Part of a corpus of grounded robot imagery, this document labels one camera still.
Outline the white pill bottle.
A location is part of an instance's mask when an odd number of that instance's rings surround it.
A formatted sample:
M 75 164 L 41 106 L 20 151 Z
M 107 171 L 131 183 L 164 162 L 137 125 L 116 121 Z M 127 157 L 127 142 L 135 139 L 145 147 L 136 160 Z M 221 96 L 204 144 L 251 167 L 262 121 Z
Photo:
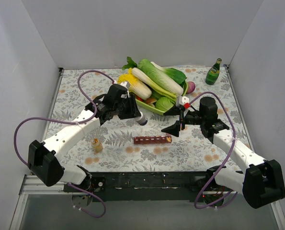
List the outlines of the white pill bottle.
M 141 112 L 141 113 L 140 113 L 140 116 L 138 116 L 138 117 L 135 118 L 135 121 L 136 121 L 139 125 L 144 126 L 144 125 L 147 124 L 148 119 L 147 119 L 147 117 Z

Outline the red weekly pill organizer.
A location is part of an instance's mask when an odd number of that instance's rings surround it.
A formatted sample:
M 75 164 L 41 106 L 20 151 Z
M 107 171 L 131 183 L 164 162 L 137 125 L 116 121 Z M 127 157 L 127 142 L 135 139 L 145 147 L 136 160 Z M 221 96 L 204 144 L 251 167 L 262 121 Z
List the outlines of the red weekly pill organizer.
M 166 137 L 171 137 L 171 135 L 162 136 L 137 136 L 134 137 L 134 145 L 148 145 L 148 144 L 166 144 L 168 143 Z

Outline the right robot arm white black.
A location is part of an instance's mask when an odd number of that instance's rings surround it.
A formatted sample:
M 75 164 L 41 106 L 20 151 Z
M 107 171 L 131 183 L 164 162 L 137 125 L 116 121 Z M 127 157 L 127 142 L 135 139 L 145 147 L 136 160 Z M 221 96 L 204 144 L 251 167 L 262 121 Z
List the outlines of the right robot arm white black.
M 202 97 L 198 110 L 190 110 L 191 102 L 180 96 L 176 104 L 164 115 L 178 115 L 179 119 L 162 132 L 178 137 L 186 125 L 199 125 L 203 136 L 216 145 L 241 169 L 241 173 L 231 171 L 221 165 L 207 170 L 206 182 L 198 193 L 206 189 L 217 190 L 221 186 L 244 196 L 252 208 L 260 208 L 285 198 L 285 184 L 281 165 L 276 160 L 266 160 L 236 139 L 233 125 L 226 125 L 218 118 L 219 98 Z

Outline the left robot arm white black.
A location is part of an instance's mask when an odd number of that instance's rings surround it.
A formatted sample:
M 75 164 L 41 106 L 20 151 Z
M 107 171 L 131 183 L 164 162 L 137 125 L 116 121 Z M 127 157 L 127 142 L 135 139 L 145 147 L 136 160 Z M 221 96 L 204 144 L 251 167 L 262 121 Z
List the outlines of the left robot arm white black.
M 142 126 L 148 122 L 139 111 L 135 95 L 129 92 L 129 86 L 127 81 L 111 85 L 103 99 L 89 103 L 73 120 L 72 125 L 42 142 L 33 141 L 28 153 L 28 168 L 32 173 L 48 187 L 64 182 L 74 184 L 79 191 L 87 191 L 91 186 L 91 173 L 79 165 L 63 165 L 61 160 L 87 134 L 114 116 L 121 120 L 133 118 Z

